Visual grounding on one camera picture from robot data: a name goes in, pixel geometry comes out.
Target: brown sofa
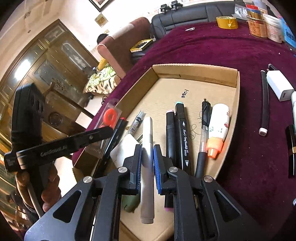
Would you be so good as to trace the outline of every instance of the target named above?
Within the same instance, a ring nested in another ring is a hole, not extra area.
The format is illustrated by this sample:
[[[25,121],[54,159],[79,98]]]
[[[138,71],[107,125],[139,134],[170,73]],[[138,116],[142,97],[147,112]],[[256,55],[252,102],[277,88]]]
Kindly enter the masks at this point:
[[[133,66],[130,49],[140,40],[150,38],[149,27],[147,18],[138,18],[98,45],[98,53],[109,62],[119,78],[123,78]]]

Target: yellow tape roll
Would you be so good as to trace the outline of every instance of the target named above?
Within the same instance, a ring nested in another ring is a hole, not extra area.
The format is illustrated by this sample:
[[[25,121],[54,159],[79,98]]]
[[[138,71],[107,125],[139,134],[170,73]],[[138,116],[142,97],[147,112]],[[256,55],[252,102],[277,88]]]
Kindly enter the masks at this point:
[[[239,26],[237,24],[237,19],[234,17],[222,16],[216,17],[219,28],[224,29],[237,29]]]

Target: black leather sofa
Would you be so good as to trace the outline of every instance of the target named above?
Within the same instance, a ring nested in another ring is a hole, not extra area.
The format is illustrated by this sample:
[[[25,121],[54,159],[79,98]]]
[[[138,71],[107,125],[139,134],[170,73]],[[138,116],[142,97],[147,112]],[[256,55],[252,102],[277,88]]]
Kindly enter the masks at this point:
[[[175,27],[188,24],[215,22],[216,17],[231,16],[234,14],[235,4],[245,7],[243,0],[218,1],[194,4],[178,8],[176,11],[169,10],[165,14],[157,14],[152,18],[150,35],[151,37],[155,37],[156,40],[159,40]],[[136,63],[141,59],[146,52],[153,47],[153,45],[154,44],[151,44],[143,51],[132,53],[132,62]]]

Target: hand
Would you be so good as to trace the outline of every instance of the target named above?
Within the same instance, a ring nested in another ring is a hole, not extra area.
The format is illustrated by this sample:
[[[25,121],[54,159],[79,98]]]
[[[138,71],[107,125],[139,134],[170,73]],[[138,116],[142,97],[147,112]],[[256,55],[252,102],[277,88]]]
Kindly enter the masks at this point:
[[[16,174],[17,189],[20,195],[29,207],[34,208],[31,198],[28,193],[27,184],[30,181],[30,175],[28,172],[18,172]],[[54,165],[49,170],[49,182],[47,188],[43,190],[41,198],[44,201],[43,211],[47,212],[61,197],[61,190],[59,189],[59,176],[57,175],[57,169]]]

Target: silver screw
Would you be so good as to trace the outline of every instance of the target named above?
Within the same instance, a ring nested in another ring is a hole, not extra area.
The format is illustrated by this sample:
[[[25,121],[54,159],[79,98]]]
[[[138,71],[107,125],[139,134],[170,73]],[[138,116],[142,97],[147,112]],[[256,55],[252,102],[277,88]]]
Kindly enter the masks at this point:
[[[205,176],[205,177],[204,177],[204,181],[205,181],[206,183],[211,183],[211,182],[213,181],[213,178],[212,178],[211,176]]]
[[[125,172],[127,172],[127,168],[126,167],[120,167],[120,168],[118,168],[118,171],[120,172],[120,173],[125,173]]]
[[[92,181],[92,177],[90,177],[90,176],[87,176],[87,177],[83,178],[84,183],[90,183],[91,181]]]
[[[172,172],[172,173],[175,173],[175,172],[178,171],[178,168],[176,168],[176,167],[170,167],[169,168],[169,171]]]

